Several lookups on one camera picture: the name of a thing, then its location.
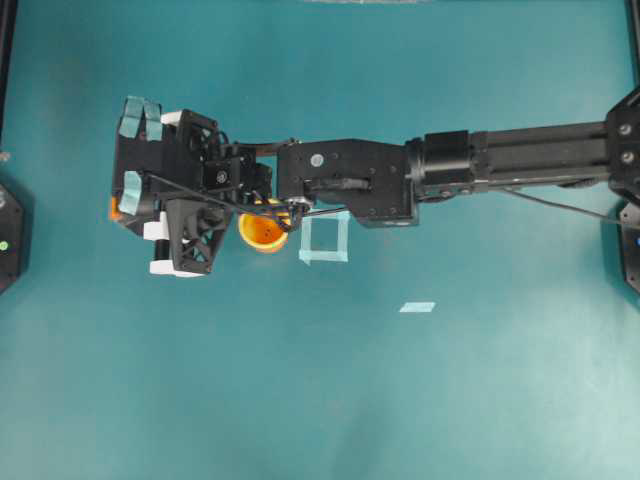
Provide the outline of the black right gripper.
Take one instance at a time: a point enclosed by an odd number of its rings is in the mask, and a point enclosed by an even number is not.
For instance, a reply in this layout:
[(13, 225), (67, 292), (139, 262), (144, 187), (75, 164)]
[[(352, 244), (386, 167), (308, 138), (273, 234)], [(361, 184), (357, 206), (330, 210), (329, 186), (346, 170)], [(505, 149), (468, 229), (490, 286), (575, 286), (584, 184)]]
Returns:
[(112, 191), (121, 219), (114, 223), (142, 237), (144, 225), (157, 220), (157, 199), (137, 171), (161, 163), (161, 177), (224, 201), (252, 204), (271, 196), (272, 169), (258, 161), (259, 146), (230, 141), (215, 120), (191, 110), (161, 113), (146, 98), (125, 100), (113, 170), (123, 183)]

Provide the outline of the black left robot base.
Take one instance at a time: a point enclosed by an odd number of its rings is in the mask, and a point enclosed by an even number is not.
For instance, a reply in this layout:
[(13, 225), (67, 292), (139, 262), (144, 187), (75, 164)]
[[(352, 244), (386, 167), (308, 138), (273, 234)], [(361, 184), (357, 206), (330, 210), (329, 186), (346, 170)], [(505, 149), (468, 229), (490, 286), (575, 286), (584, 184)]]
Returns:
[(0, 292), (4, 293), (21, 273), (24, 231), (23, 207), (4, 185), (1, 185), (0, 216)]

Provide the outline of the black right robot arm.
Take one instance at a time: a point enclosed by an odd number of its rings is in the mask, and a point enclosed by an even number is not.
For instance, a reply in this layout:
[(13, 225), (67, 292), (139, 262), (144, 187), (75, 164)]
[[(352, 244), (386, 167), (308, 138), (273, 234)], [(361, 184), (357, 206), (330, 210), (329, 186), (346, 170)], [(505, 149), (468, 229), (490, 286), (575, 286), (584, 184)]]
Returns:
[(289, 229), (323, 203), (378, 228), (414, 225), (420, 204), (458, 195), (593, 183), (639, 200), (637, 92), (599, 122), (431, 133), (402, 144), (232, 142), (213, 119), (132, 96), (116, 128), (111, 193), (115, 218), (130, 228), (178, 198)]

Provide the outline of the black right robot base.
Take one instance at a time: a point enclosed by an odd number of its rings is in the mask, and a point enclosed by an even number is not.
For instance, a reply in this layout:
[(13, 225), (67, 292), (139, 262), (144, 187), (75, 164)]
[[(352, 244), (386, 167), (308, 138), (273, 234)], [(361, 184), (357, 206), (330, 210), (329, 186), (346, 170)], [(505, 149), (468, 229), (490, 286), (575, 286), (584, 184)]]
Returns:
[(622, 269), (625, 281), (639, 292), (639, 207), (627, 203), (619, 212), (623, 223), (619, 227)]

